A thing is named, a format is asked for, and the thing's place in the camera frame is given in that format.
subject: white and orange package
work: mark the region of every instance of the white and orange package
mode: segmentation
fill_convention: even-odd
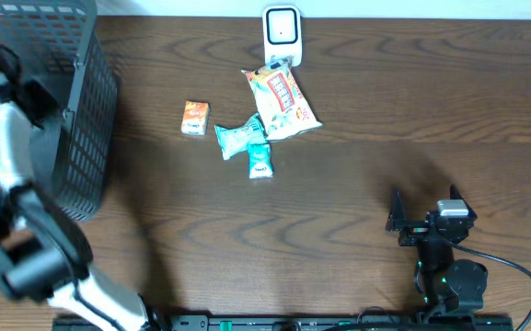
[[[292,58],[284,58],[254,72],[242,70],[253,90],[270,142],[322,126],[300,92],[291,69]]]
[[[185,102],[185,112],[181,122],[181,132],[186,134],[206,134],[210,106],[203,102]]]

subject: small teal package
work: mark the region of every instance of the small teal package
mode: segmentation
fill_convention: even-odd
[[[214,125],[216,137],[222,148],[222,158],[230,159],[233,155],[247,151],[250,144],[267,143],[259,114],[251,116],[245,125],[236,129],[227,129]]]
[[[271,147],[268,143],[248,146],[248,178],[271,178]]]

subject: white background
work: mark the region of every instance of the white background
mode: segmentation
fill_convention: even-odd
[[[303,17],[531,19],[531,0],[97,0],[100,15],[260,17],[294,5]]]

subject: teal packet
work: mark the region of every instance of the teal packet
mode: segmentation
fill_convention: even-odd
[[[248,147],[248,178],[271,178],[271,147],[268,143],[252,144]]]
[[[236,129],[227,129],[214,125],[216,137],[222,148],[222,158],[230,159],[233,155],[247,151],[250,144],[267,143],[259,113],[251,116],[245,125]]]

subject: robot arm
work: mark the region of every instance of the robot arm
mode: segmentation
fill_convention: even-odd
[[[34,186],[29,157],[32,123],[18,105],[19,71],[5,70],[0,49],[0,291],[10,299],[48,301],[103,330],[160,329],[142,298],[114,284],[93,266],[91,248],[78,226]],[[3,246],[28,230],[32,237]]]

